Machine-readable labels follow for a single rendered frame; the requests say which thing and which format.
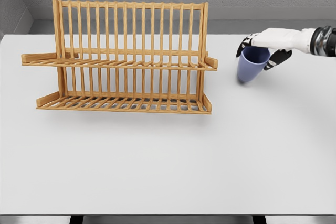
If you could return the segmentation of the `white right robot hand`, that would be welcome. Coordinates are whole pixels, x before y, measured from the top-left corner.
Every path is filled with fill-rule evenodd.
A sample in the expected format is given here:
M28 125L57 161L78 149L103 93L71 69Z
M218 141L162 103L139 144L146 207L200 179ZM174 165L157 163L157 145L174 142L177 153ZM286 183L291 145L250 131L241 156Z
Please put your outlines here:
M277 49L268 60L264 70L269 70L284 61L292 55L294 36L300 34L299 30L284 28L268 28L260 33L247 36L239 45L236 57L239 57L246 47L260 47Z

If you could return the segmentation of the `blue cup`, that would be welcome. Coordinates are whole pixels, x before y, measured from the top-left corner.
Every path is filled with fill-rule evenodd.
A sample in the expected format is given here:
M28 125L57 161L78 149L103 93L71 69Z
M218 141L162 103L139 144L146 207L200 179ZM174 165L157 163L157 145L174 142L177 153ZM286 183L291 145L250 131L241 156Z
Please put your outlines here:
M251 46L243 49L237 66L238 80L243 83L252 81L264 69L269 58L267 48Z

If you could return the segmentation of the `wooden two-tier dish rack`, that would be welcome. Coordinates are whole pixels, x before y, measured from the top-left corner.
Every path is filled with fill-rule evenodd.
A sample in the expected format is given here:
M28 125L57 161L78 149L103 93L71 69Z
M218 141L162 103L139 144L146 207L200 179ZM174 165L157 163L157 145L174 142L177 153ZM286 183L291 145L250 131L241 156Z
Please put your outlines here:
M205 72L208 3L53 0L56 50L23 54L57 68L45 110L210 114Z

